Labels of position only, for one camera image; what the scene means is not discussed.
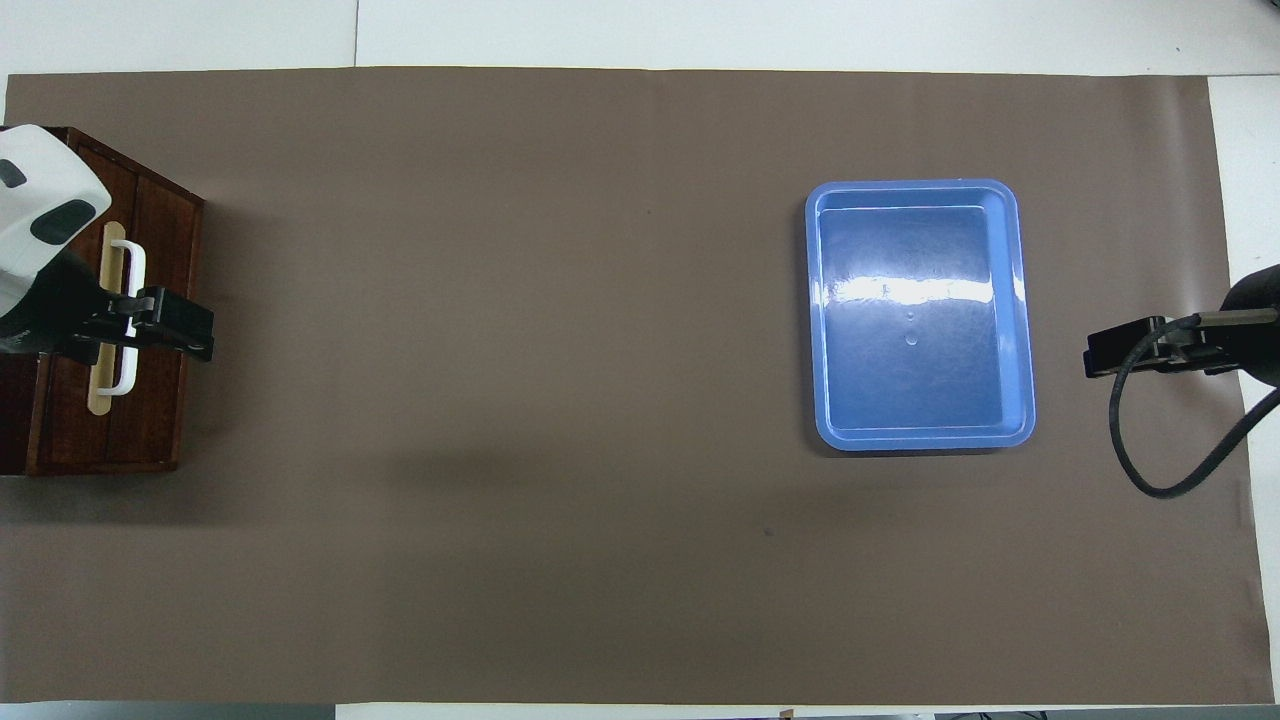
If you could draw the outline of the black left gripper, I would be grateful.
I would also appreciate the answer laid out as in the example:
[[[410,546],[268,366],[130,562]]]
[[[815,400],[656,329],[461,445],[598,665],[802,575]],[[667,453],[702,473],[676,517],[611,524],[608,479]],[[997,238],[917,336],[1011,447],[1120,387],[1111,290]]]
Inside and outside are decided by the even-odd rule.
[[[143,287],[136,300],[134,337],[145,347],[164,346],[201,363],[212,360],[212,310],[159,286]],[[102,345],[125,345],[131,329],[127,315],[95,315],[105,306],[106,291],[87,263],[78,255],[56,255],[3,314],[1,351],[97,361]]]

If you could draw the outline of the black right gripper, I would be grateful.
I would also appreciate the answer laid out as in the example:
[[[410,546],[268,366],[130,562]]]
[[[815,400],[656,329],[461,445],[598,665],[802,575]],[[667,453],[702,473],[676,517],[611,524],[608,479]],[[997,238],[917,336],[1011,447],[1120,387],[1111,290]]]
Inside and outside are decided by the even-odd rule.
[[[1275,310],[1279,305],[1279,265],[1240,278],[1225,296],[1220,311]],[[1144,340],[1166,316],[1144,316],[1085,337],[1084,377],[1100,379],[1119,373],[1128,355],[1139,348],[1133,372],[1170,372],[1221,375],[1243,370],[1267,386],[1279,387],[1279,324],[1225,325],[1204,333],[1174,333],[1170,346],[1162,338]]]

